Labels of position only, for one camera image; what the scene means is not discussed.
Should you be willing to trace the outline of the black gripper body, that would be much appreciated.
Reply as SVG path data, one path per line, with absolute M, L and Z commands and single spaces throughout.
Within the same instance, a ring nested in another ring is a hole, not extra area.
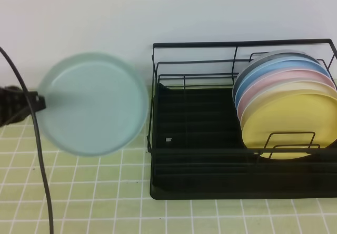
M 1 126 L 18 123 L 29 115 L 23 91 L 16 86 L 1 87 Z

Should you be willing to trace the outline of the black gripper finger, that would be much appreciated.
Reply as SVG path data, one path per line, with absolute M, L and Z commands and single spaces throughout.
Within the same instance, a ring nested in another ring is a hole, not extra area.
M 45 98 L 36 91 L 28 92 L 28 100 L 26 111 L 28 113 L 42 111 L 46 108 Z

